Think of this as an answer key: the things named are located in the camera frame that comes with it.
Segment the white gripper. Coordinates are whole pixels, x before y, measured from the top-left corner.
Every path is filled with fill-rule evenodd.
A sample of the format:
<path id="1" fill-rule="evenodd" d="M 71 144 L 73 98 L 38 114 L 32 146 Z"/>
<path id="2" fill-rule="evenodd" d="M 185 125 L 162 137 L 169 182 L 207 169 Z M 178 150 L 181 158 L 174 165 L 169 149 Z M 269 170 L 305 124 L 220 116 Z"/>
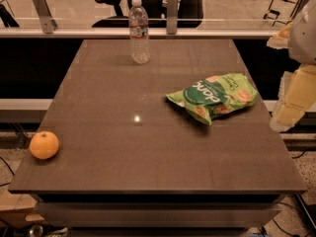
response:
<path id="1" fill-rule="evenodd" d="M 280 79 L 278 100 L 270 127 L 276 132 L 293 128 L 316 103 L 316 0 L 309 0 L 293 22 L 269 38 L 267 47 L 288 48 L 289 56 L 301 64 Z"/>

